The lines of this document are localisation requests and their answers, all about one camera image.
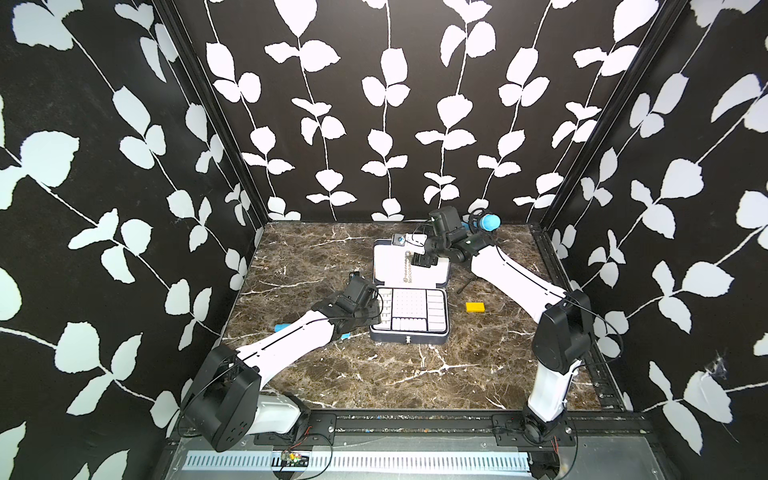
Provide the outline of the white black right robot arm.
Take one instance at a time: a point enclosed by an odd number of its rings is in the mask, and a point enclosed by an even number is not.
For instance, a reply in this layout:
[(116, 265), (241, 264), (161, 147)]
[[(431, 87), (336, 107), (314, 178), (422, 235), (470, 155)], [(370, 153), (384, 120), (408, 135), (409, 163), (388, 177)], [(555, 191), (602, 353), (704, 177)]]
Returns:
[(550, 439), (563, 421), (567, 394), (594, 340), (594, 318), (589, 297), (549, 283), (504, 253), (492, 233), (500, 225), (494, 214), (479, 209), (462, 221), (456, 208), (429, 213), (430, 229), (423, 252), (411, 263), (431, 267), (440, 258), (466, 263), (477, 277), (514, 300), (534, 320), (532, 341), (538, 362), (534, 387), (516, 429), (532, 444)]

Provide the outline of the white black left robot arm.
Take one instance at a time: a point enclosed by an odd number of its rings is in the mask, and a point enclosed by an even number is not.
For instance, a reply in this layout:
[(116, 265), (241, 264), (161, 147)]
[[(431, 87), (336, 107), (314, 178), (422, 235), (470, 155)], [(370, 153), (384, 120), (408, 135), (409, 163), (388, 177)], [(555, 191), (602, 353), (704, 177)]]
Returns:
[(273, 434), (299, 442), (308, 431), (308, 408), (288, 394), (264, 394), (280, 372), (308, 353), (358, 328), (375, 325), (383, 312), (373, 282), (357, 271), (346, 287), (320, 300), (298, 320), (255, 343), (213, 348), (181, 401), (179, 427), (189, 427), (217, 452), (243, 437)]

